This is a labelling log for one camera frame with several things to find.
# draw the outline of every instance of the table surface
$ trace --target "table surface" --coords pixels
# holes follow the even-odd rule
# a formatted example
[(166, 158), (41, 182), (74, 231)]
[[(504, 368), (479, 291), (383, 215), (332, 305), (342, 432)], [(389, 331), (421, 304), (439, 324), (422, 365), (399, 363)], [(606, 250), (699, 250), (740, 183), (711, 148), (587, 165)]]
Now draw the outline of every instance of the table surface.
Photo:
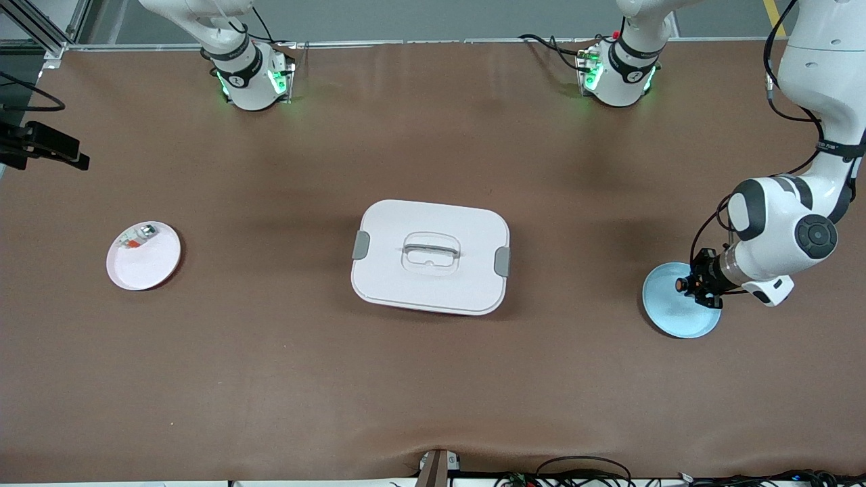
[[(391, 477), (433, 447), (470, 470), (862, 471), (858, 205), (778, 308), (732, 297), (693, 341), (641, 310), (643, 278), (687, 258), (721, 197), (811, 153), (811, 127), (766, 107), (760, 56), (670, 45), (646, 98), (614, 109), (530, 45), (313, 50), (291, 104), (244, 113), (198, 53), (67, 53), (41, 86), (68, 109), (37, 119), (91, 170), (35, 161), (0, 185), (0, 480)], [(353, 239), (386, 198), (501, 214), (501, 307), (359, 299)], [(184, 262), (124, 291), (108, 246), (149, 219)]]

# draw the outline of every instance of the white robotic arm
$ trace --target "white robotic arm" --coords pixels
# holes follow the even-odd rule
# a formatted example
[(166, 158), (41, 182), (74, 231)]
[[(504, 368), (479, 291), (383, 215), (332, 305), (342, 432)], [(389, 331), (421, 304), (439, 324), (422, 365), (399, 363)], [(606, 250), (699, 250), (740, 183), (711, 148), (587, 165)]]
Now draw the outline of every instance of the white robotic arm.
[(584, 94), (592, 94), (613, 107), (627, 107), (650, 88), (656, 62), (674, 32), (670, 13), (701, 0), (617, 0), (623, 27), (613, 41), (606, 38), (587, 49), (578, 81)]
[(677, 288), (720, 308), (719, 296), (742, 287), (767, 306), (793, 289), (791, 274), (836, 248), (837, 223), (854, 196), (866, 152), (866, 1), (802, 0), (779, 66), (791, 101), (822, 121), (824, 137), (802, 176), (747, 179), (728, 203), (740, 241), (720, 255), (704, 249)]
[(227, 99), (244, 110), (262, 110), (289, 96), (294, 63), (242, 32), (235, 17), (253, 0), (139, 0), (151, 12), (195, 37), (216, 66)]

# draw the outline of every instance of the dark gray round joint cap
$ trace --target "dark gray round joint cap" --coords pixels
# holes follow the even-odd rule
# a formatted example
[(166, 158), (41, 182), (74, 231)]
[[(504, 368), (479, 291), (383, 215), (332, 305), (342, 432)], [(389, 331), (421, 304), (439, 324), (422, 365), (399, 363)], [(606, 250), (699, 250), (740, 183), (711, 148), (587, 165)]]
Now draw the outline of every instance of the dark gray round joint cap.
[(797, 245), (813, 259), (823, 259), (836, 248), (836, 226), (821, 215), (806, 215), (794, 227)]

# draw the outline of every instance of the gray latch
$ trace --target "gray latch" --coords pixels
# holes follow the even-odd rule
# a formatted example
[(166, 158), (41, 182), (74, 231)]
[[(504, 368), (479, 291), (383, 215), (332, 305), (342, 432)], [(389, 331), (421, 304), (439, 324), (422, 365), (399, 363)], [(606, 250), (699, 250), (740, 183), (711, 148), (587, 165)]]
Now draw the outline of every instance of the gray latch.
[(508, 271), (511, 270), (511, 249), (508, 247), (500, 247), (496, 249), (493, 259), (493, 272), (502, 277), (508, 277)]
[(367, 256), (367, 251), (370, 249), (370, 234), (359, 230), (355, 235), (355, 248), (352, 249), (352, 260), (359, 261)]

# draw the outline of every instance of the white plate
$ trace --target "white plate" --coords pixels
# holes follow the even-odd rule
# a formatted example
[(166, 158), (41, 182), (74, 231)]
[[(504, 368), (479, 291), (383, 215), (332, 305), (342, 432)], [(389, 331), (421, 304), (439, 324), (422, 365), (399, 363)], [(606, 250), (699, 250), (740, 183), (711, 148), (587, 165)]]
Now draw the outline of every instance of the white plate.
[[(120, 235), (134, 228), (153, 225), (157, 234), (135, 249), (117, 245)], [(180, 237), (174, 229), (160, 222), (141, 222), (121, 232), (111, 242), (106, 270), (112, 282), (123, 289), (142, 291), (159, 286), (180, 263)]]

